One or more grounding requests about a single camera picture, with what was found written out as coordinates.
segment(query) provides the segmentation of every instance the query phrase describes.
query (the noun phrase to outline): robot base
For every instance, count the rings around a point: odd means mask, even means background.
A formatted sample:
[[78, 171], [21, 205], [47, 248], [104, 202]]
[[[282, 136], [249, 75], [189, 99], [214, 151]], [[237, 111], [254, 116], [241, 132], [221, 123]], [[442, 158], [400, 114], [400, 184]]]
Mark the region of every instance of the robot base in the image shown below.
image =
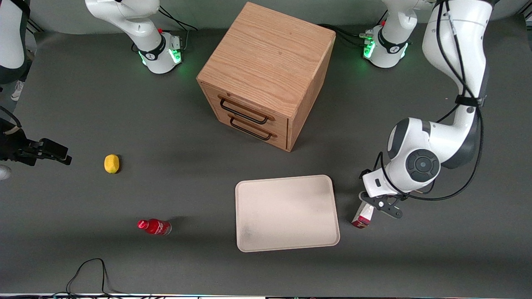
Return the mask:
[[142, 63], [148, 67], [152, 73], [164, 74], [171, 71], [176, 65], [182, 62], [181, 39], [168, 32], [163, 32], [162, 37], [166, 40], [166, 47], [156, 60], [142, 58]]
[[388, 53], [386, 48], [380, 44], [377, 38], [377, 34], [379, 33], [379, 30], [381, 30], [381, 28], [381, 25], [377, 25], [372, 29], [366, 30], [365, 34], [369, 35], [370, 38], [366, 38], [367, 40], [369, 40], [369, 43], [366, 45], [366, 47], [364, 47], [362, 57], [369, 60], [376, 67], [387, 69], [395, 66], [399, 62], [399, 60], [404, 57], [404, 53], [406, 48], [408, 47], [408, 43], [406, 43], [402, 49], [396, 47], [397, 51], [395, 53]]

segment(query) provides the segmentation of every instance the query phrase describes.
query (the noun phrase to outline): wooden cabinet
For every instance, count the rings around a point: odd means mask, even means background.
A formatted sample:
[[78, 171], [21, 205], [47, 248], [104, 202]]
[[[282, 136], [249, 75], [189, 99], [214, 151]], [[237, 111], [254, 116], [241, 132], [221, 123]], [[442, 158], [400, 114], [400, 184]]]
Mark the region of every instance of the wooden cabinet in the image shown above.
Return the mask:
[[331, 30], [248, 2], [197, 81], [222, 123], [291, 151], [334, 40]]

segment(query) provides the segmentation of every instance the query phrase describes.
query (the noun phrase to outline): cabinet top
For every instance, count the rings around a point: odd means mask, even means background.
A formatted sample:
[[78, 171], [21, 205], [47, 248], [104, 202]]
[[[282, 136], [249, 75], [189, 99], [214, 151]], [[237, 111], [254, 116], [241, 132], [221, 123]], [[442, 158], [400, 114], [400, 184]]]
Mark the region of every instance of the cabinet top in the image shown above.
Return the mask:
[[329, 29], [248, 2], [197, 78], [292, 118], [334, 39]]

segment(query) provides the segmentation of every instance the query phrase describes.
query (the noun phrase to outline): black metal handle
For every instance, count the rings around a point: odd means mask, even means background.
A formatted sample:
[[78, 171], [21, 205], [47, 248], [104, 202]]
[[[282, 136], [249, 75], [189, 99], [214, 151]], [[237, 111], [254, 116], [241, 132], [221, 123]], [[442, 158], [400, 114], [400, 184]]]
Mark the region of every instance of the black metal handle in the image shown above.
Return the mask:
[[269, 133], [267, 137], [262, 137], [262, 136], [260, 136], [260, 135], [258, 135], [258, 134], [255, 134], [255, 133], [253, 133], [253, 132], [251, 132], [251, 131], [249, 131], [249, 130], [246, 130], [246, 129], [242, 128], [241, 126], [237, 126], [236, 124], [234, 124], [234, 123], [232, 122], [232, 121], [234, 121], [234, 120], [235, 120], [235, 118], [232, 117], [231, 120], [229, 121], [229, 123], [231, 124], [231, 126], [233, 126], [233, 128], [239, 129], [240, 131], [245, 132], [245, 133], [248, 133], [248, 134], [250, 134], [251, 136], [256, 137], [256, 138], [258, 138], [258, 139], [260, 139], [260, 140], [267, 141], [267, 140], [270, 140], [270, 138], [271, 138], [271, 136], [272, 136], [272, 133]]
[[234, 113], [234, 114], [238, 115], [239, 117], [245, 118], [245, 119], [247, 119], [247, 120], [249, 120], [249, 121], [252, 121], [252, 122], [254, 122], [254, 123], [257, 123], [257, 124], [265, 124], [266, 121], [268, 120], [268, 117], [264, 117], [264, 120], [254, 119], [254, 118], [249, 117], [249, 116], [247, 116], [247, 115], [245, 115], [245, 114], [242, 114], [242, 113], [240, 113], [240, 112], [238, 112], [238, 111], [236, 111], [236, 110], [233, 110], [233, 109], [231, 109], [231, 108], [229, 108], [229, 107], [226, 107], [226, 106], [223, 105], [223, 104], [225, 103], [226, 99], [224, 99], [224, 98], [222, 98], [222, 97], [220, 97], [220, 98], [222, 99], [222, 100], [220, 101], [220, 106], [222, 106], [222, 108], [223, 108], [224, 110], [227, 110], [227, 111], [229, 111], [229, 112], [231, 112], [231, 113]]
[[[388, 198], [393, 197], [395, 198], [394, 203], [390, 204], [388, 202]], [[378, 211], [384, 212], [393, 218], [399, 219], [403, 216], [403, 212], [395, 206], [399, 201], [403, 201], [403, 196], [397, 196], [397, 195], [384, 195], [384, 196], [377, 196], [377, 197], [369, 197], [368, 193], [366, 191], [359, 193], [359, 199], [369, 203], [370, 205], [374, 206], [375, 209]]]

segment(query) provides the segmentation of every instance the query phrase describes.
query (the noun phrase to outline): white tray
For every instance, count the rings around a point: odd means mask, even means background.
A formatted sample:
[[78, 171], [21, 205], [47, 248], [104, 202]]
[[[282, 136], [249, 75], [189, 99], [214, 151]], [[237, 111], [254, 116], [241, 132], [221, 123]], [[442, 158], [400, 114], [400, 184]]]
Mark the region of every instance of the white tray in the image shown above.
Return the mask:
[[243, 252], [334, 246], [340, 241], [328, 176], [241, 181], [236, 243]]

